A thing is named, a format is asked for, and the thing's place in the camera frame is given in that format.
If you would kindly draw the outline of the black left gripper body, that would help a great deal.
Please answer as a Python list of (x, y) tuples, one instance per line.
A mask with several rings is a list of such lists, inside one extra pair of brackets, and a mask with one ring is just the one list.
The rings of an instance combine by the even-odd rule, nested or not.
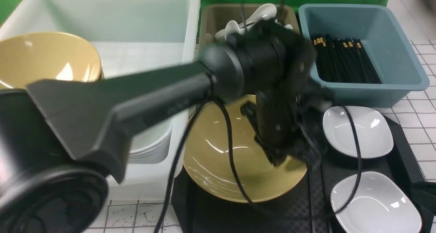
[(322, 111), (332, 106), (334, 93), (310, 80), (303, 92), (291, 95), (284, 87), (258, 91), (255, 102), (240, 107), (255, 132), (267, 160), (274, 167), (293, 157), (317, 168), (327, 152)]

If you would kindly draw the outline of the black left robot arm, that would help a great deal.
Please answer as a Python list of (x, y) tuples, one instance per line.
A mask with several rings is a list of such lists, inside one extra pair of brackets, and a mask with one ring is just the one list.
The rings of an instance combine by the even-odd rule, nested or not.
[[(207, 45), (189, 64), (1, 90), (1, 232), (83, 232), (107, 199), (106, 177), (124, 180), (133, 136), (196, 104), (260, 94), (257, 139), (273, 164), (290, 154), (316, 164), (318, 144), (302, 148), (319, 127), (303, 126), (299, 114), (333, 92), (310, 77), (315, 57), (309, 39), (266, 20)], [(275, 120), (302, 134), (285, 131), (282, 144), (261, 137)]]

